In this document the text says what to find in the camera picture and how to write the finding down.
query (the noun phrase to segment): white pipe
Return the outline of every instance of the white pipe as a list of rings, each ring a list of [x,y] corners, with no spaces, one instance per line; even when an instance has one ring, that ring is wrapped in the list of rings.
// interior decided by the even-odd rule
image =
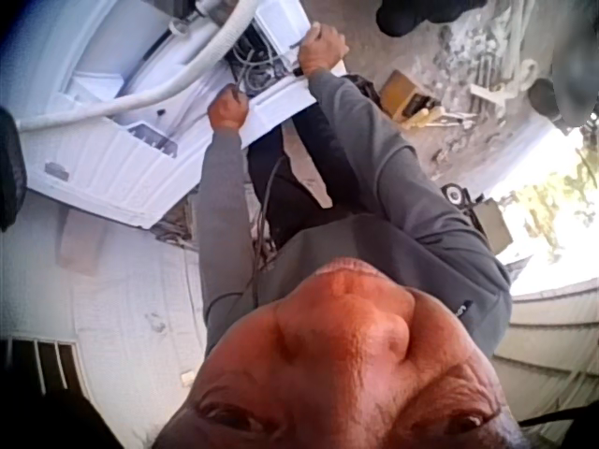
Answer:
[[[105,103],[89,105],[85,109],[69,110],[21,119],[17,121],[19,131],[27,132],[64,126],[95,117],[118,114],[126,110],[146,108],[175,96],[187,89],[198,77],[228,53],[241,34],[250,25],[260,1],[239,0],[231,16],[216,36],[208,43],[206,48],[182,72],[174,76],[172,80],[148,91],[115,98]]]

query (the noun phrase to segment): black cable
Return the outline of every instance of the black cable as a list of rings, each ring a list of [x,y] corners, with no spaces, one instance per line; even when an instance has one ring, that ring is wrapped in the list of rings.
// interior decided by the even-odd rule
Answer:
[[[269,210],[270,190],[272,189],[272,182],[274,181],[274,176],[276,175],[279,166],[282,164],[285,158],[286,156],[281,156],[272,168],[272,172],[269,176],[269,182],[266,185],[264,204],[262,205],[260,214],[258,216],[258,240],[256,245],[256,254],[254,257],[254,269],[252,273],[252,298],[254,300],[254,309],[258,308],[258,272],[260,269],[260,252],[262,250],[262,246],[264,245],[264,225],[266,222],[266,213]]]

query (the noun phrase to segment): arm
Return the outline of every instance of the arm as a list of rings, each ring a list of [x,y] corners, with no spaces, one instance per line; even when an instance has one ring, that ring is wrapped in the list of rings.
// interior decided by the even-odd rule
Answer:
[[[320,48],[310,48],[314,36],[309,34],[300,50],[300,62],[360,187],[376,202],[373,209],[381,210],[386,219],[471,282],[497,295],[509,291],[508,275],[485,239],[427,178],[397,125],[351,81],[329,73],[343,51],[333,51],[324,62],[322,56],[320,60],[314,56],[319,52],[331,55],[331,47],[345,47],[344,39],[335,43],[334,37],[326,36],[324,26],[316,39]]]
[[[206,151],[197,195],[199,269],[207,323],[212,305],[225,297],[239,297],[252,277],[254,252],[239,135],[247,104],[236,106],[233,102],[236,97],[224,92],[209,111],[214,136]],[[229,123],[230,108],[245,112]]]

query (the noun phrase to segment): leg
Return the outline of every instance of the leg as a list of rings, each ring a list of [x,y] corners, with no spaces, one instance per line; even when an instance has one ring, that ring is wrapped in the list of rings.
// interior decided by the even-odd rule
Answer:
[[[322,109],[312,105],[293,117],[303,145],[320,173],[335,206],[363,210],[358,178]]]
[[[291,162],[283,150],[281,126],[250,145],[247,155],[250,178],[262,207],[270,174],[281,157],[284,161],[274,175],[266,216],[277,248],[282,248],[306,227],[315,214],[322,211],[312,194],[291,171]]]

